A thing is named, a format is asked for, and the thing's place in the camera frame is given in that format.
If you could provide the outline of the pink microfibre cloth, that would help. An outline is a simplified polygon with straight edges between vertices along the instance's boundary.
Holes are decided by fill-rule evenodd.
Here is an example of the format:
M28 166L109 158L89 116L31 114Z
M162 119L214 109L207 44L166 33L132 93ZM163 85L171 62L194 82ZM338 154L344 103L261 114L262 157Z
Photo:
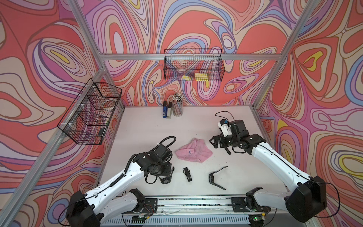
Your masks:
M213 152L207 147L203 139L193 138L190 143L182 146L175 154L180 160L203 163L213 155Z

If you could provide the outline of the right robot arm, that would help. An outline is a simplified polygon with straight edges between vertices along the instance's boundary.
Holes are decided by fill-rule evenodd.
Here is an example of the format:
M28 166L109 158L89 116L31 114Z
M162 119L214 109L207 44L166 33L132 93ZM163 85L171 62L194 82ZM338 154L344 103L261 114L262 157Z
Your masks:
M239 154L249 154L269 168L287 187L287 192L267 191L256 187L246 193L243 205L250 211L271 207L287 211L294 219L304 223L327 208L327 185L319 176L311 177L278 154L258 134L250 135L243 120L218 122L220 134L210 139L214 148L223 148L231 155L235 148Z

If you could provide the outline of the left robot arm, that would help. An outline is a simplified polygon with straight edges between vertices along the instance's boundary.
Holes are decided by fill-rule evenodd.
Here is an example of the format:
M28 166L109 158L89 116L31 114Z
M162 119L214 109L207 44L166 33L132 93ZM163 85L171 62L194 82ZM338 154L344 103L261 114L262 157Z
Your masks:
M128 193L120 194L135 182L155 176L156 180L164 180L172 176L171 159L173 153L170 145L176 142L175 136L168 136L164 141L172 140L170 144L159 142L150 151L133 154L124 170L110 178L96 188L82 193L75 192L69 205L60 213L64 217L66 227L99 227L106 220L119 214L144 209L145 197L138 189L131 189Z

